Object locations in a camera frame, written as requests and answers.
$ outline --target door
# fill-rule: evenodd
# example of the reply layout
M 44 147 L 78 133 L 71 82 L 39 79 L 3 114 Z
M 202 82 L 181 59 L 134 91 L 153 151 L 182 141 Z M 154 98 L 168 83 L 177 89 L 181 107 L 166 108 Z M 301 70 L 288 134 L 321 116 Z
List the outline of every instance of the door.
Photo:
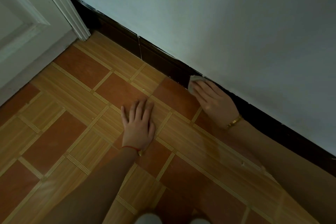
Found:
M 0 88 L 71 29 L 52 0 L 0 0 Z

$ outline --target person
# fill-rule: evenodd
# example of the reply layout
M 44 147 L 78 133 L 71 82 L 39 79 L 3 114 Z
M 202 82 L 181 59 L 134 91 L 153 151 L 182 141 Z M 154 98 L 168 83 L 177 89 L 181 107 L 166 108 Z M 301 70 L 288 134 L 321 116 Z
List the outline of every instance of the person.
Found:
M 221 128 L 237 120 L 239 112 L 232 99 L 211 81 L 191 82 L 193 95 L 203 110 Z M 93 172 L 75 190 L 59 202 L 40 222 L 100 224 L 109 211 L 128 170 L 152 141 L 155 125 L 150 120 L 153 103 L 136 101 L 126 117 L 121 107 L 124 125 L 122 149 L 101 169 Z M 241 119 L 230 133 L 247 147 L 266 167 L 281 186 L 316 220 L 336 223 L 335 178 L 304 158 L 271 140 L 247 121 Z M 154 214 L 141 216 L 136 223 L 161 223 Z M 193 222 L 208 223 L 198 219 Z

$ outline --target wall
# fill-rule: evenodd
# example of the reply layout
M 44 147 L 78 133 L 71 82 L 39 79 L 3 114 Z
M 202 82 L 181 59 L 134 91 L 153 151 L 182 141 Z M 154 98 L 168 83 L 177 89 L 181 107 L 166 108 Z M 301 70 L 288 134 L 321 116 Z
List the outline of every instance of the wall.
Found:
M 336 0 L 83 0 L 336 155 Z

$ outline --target person's left hand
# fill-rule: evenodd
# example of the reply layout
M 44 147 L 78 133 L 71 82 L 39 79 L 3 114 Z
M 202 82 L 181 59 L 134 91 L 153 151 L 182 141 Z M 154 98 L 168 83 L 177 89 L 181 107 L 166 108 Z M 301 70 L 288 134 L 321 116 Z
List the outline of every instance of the person's left hand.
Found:
M 149 120 L 153 110 L 154 103 L 150 103 L 142 110 L 146 100 L 133 102 L 129 111 L 129 121 L 125 114 L 124 106 L 121 107 L 121 120 L 125 131 L 122 146 L 132 146 L 134 148 L 145 150 L 154 137 L 155 125 Z

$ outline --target gold bracelet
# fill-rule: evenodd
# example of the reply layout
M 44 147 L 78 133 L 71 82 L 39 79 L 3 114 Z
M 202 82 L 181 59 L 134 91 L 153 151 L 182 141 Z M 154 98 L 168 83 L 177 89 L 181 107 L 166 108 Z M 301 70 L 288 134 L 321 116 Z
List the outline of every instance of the gold bracelet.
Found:
M 233 122 L 229 123 L 229 125 L 226 127 L 226 129 L 228 130 L 228 129 L 232 128 L 240 120 L 243 120 L 243 117 L 241 115 L 239 115 L 238 118 L 235 119 Z

